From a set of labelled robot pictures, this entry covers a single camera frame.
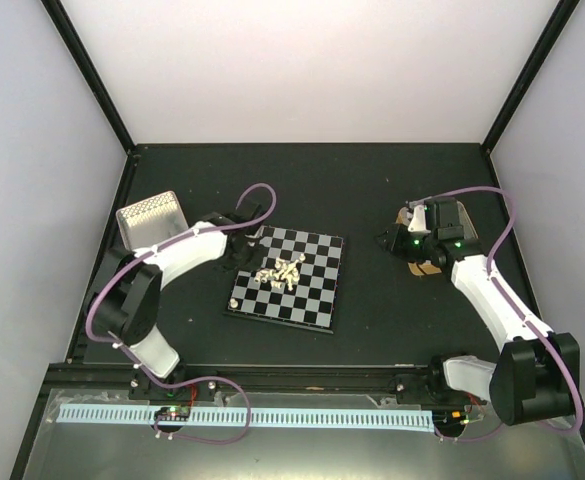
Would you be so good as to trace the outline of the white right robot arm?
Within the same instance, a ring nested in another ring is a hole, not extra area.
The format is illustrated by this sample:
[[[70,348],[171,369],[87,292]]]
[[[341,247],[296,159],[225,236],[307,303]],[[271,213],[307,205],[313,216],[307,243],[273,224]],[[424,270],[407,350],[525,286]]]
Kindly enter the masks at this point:
[[[408,203],[380,243],[423,275],[445,275],[498,348],[496,362],[469,354],[433,358],[426,379],[433,400],[448,403],[462,392],[490,403],[507,426],[571,416],[568,430],[580,429],[578,342],[554,332],[509,286],[461,202],[444,195]]]

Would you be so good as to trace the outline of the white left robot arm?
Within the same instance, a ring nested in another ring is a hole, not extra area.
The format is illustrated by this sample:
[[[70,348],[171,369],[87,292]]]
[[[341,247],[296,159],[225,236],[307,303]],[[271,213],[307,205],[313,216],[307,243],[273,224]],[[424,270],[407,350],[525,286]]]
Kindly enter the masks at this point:
[[[170,237],[110,249],[84,302],[87,336],[123,350],[152,375],[151,386],[163,398],[179,397],[187,376],[176,368],[180,355],[158,327],[162,290],[206,263],[237,269],[262,260],[258,232],[271,212],[243,200],[234,211],[213,212]]]

